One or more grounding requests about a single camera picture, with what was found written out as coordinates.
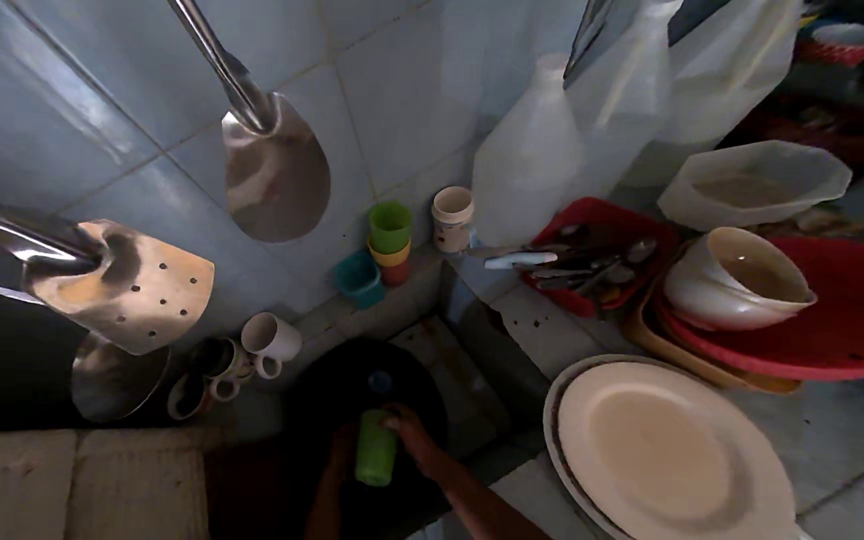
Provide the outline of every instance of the tiled wall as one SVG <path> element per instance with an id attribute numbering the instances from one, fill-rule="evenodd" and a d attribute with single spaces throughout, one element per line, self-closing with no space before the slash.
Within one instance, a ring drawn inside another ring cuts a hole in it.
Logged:
<path id="1" fill-rule="evenodd" d="M 334 293 L 366 210 L 427 208 L 467 185 L 472 156 L 568 51 L 585 0 L 198 0 L 226 49 L 315 130 L 332 170 L 321 223 L 263 244 L 226 214 L 222 87 L 166 0 L 0 0 L 0 203 L 109 218 L 216 264 L 198 333 L 287 318 Z M 0 251 L 0 284 L 18 262 Z"/>

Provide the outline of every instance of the red bowl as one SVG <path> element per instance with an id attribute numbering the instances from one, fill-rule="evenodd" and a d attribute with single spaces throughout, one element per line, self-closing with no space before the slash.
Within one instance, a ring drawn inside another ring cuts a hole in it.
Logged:
<path id="1" fill-rule="evenodd" d="M 864 244 L 770 238 L 819 297 L 797 316 L 762 329 L 705 331 L 677 319 L 656 295 L 655 313 L 688 348 L 719 362 L 799 381 L 864 379 Z"/>
<path id="2" fill-rule="evenodd" d="M 593 230 L 607 230 L 610 236 L 609 244 L 618 246 L 631 244 L 643 237 L 652 237 L 656 241 L 655 252 L 646 260 L 644 267 L 638 272 L 638 277 L 622 285 L 618 298 L 603 303 L 602 308 L 605 310 L 614 310 L 625 304 L 637 290 L 648 284 L 649 280 L 666 267 L 679 249 L 679 235 L 675 228 L 593 197 L 572 202 L 559 212 L 535 240 L 532 240 L 532 245 L 541 246 L 555 240 L 559 229 L 570 225 L 587 225 Z M 570 290 L 538 289 L 536 280 L 528 274 L 522 274 L 522 281 L 579 317 L 595 315 L 595 303 L 588 298 Z"/>
<path id="3" fill-rule="evenodd" d="M 798 43 L 798 57 L 809 62 L 855 68 L 864 62 L 864 24 L 828 24 Z"/>

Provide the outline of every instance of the hand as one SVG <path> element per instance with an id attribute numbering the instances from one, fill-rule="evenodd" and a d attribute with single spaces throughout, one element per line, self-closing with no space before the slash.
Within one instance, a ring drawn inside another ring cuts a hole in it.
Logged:
<path id="1" fill-rule="evenodd" d="M 350 464 L 355 452 L 355 433 L 357 430 L 358 423 L 349 422 L 332 434 L 332 449 L 328 455 L 325 472 L 334 475 L 340 481 L 349 477 Z"/>
<path id="2" fill-rule="evenodd" d="M 416 411 L 400 403 L 389 403 L 382 409 L 393 415 L 382 421 L 382 427 L 398 433 L 418 470 L 427 478 L 440 482 L 449 473 L 452 459 L 435 444 Z"/>

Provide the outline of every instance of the white plastic jug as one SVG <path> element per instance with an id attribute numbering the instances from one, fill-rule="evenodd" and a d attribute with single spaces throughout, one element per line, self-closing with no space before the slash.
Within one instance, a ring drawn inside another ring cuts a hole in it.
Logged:
<path id="1" fill-rule="evenodd" d="M 565 91 L 585 147 L 585 166 L 562 205 L 605 198 L 666 124 L 671 76 L 668 23 L 683 0 L 641 0 L 629 28 Z"/>
<path id="2" fill-rule="evenodd" d="M 788 73 L 802 0 L 731 0 L 669 50 L 671 116 L 622 178 L 664 186 L 708 152 Z"/>
<path id="3" fill-rule="evenodd" d="M 544 55 L 532 85 L 475 153 L 475 228 L 486 246 L 525 244 L 548 225 L 582 166 L 582 142 L 563 90 L 568 55 Z"/>
<path id="4" fill-rule="evenodd" d="M 838 199 L 852 176 L 852 169 L 821 148 L 765 140 L 691 155 L 658 207 L 696 231 L 774 223 Z"/>

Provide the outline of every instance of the ladle handle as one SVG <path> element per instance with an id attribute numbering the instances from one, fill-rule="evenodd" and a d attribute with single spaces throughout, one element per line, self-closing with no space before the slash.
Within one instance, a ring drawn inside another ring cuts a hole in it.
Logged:
<path id="1" fill-rule="evenodd" d="M 222 47 L 195 0 L 169 0 L 169 5 L 219 75 L 231 111 L 239 122 L 258 134 L 275 129 L 277 116 L 265 92 L 252 80 L 246 66 Z"/>
<path id="2" fill-rule="evenodd" d="M 40 220 L 32 222 L 9 215 L 0 208 L 0 245 L 18 260 L 48 261 L 70 271 L 89 272 L 102 261 L 102 247 L 74 224 Z"/>

